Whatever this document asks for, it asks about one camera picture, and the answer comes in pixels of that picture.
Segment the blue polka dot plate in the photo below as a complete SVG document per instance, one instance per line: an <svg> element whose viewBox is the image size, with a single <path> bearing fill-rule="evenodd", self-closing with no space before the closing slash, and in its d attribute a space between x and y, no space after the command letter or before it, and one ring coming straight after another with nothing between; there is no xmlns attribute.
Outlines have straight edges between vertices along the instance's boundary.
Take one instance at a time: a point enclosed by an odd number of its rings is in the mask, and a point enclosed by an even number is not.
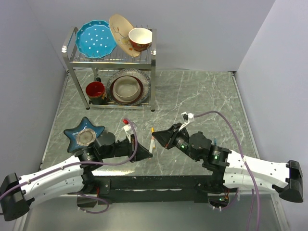
<svg viewBox="0 0 308 231"><path fill-rule="evenodd" d="M116 42L106 21L91 21L76 33L76 46L88 58L101 59L111 54Z"/></svg>

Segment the dark red plate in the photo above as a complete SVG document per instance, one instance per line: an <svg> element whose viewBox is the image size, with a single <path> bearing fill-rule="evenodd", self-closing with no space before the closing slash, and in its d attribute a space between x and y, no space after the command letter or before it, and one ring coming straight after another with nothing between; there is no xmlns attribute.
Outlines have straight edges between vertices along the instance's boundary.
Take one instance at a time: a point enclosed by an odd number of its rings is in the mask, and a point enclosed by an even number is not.
<svg viewBox="0 0 308 231"><path fill-rule="evenodd" d="M129 76L129 77L133 77L135 80L138 81L139 86L140 86L140 94L138 95L138 97L137 97L136 99L134 99L133 101L130 101L130 102L121 102L121 101L117 100L117 99L114 97L114 94L113 94L114 84L115 84L115 82L119 79L119 78L117 78L117 79L115 79L115 80L112 82L112 84L110 85L110 89L109 89L109 93L110 93L110 96L111 96L112 100L116 101L117 103L120 103L120 104L131 104L131 103L135 103L135 102L137 102L137 101L140 99L140 97L142 96L142 93L143 93L143 84L141 83L141 81L140 81L138 78L134 77L134 76Z"/></svg>

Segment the green marble surface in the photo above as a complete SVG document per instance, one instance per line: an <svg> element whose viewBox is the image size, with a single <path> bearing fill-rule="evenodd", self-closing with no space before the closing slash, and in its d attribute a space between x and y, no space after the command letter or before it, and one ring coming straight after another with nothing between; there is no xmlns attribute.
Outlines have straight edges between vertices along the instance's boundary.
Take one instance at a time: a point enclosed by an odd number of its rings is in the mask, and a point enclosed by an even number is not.
<svg viewBox="0 0 308 231"><path fill-rule="evenodd" d="M103 83L106 83L110 76L103 76L102 73L102 71L99 72L100 77ZM91 70L76 71L76 74L83 90L94 79ZM200 114L210 110L220 111L226 116L239 137L244 154L256 157L230 72L157 70L155 101L155 112L151 112L147 108L141 111L86 110L71 77L69 77L41 167L48 168L64 161L71 155L66 152L69 140L63 134L63 130L76 127L84 116L87 116L95 125L105 126L118 139L125 136L122 130L122 119L127 117L138 125L139 142L149 148L151 127L154 127L155 130L165 130L173 123L182 122L180 115L182 112ZM187 127L187 130L190 134L202 131L207 138L211 140L216 138L219 146L238 151L229 127L216 114L197 118ZM104 166L94 171L93 174L112 176L211 175L210 171L202 168L202 162L194 162L176 148L166 150L156 142L153 155L153 158L137 163L126 163L115 167ZM106 162L118 162L125 158L109 159Z"/></svg>

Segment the wall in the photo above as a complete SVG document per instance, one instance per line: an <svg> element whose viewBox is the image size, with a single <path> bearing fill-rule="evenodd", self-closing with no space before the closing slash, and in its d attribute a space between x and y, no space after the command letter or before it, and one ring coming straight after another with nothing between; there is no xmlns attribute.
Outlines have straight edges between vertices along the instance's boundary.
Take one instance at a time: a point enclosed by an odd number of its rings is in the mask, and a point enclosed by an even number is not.
<svg viewBox="0 0 308 231"><path fill-rule="evenodd" d="M236 79L265 160L300 162L308 190L308 1L276 0ZM308 201L283 202L293 231L307 230Z"/></svg>
<svg viewBox="0 0 308 231"><path fill-rule="evenodd" d="M274 0L28 0L61 57L71 26L109 21L157 28L157 67L235 71Z"/></svg>
<svg viewBox="0 0 308 231"><path fill-rule="evenodd" d="M0 181L37 171L65 70L25 0L0 7ZM0 217L0 229L14 222Z"/></svg>

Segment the rack shelf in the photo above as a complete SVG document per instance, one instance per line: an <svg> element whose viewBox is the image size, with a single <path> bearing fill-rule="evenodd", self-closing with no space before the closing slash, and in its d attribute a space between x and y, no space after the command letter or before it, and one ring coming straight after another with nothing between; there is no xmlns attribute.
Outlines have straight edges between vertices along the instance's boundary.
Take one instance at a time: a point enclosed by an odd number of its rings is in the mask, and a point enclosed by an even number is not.
<svg viewBox="0 0 308 231"><path fill-rule="evenodd" d="M93 59L88 58L89 54L82 54L78 51L75 41L72 39L76 36L78 32L77 27L71 27L68 36L66 37L64 44L62 46L62 55L67 66L68 71L71 73L73 82L78 90L78 93L86 107L90 108L118 108L118 109L143 109L144 107L149 107L151 111L155 110L155 67L156 67L156 29L151 29L152 31L152 45L151 47L143 51L138 57L131 57L126 54L119 46L112 51L111 54L101 58ZM104 71L117 71L126 68L135 68L145 71L151 80L151 92L149 98L140 105L137 106L125 106L125 105L115 105L113 102L109 102L107 105L96 105L90 104L80 86L77 76L74 71L74 67L92 68L94 73L94 79L98 76L98 70Z"/></svg>

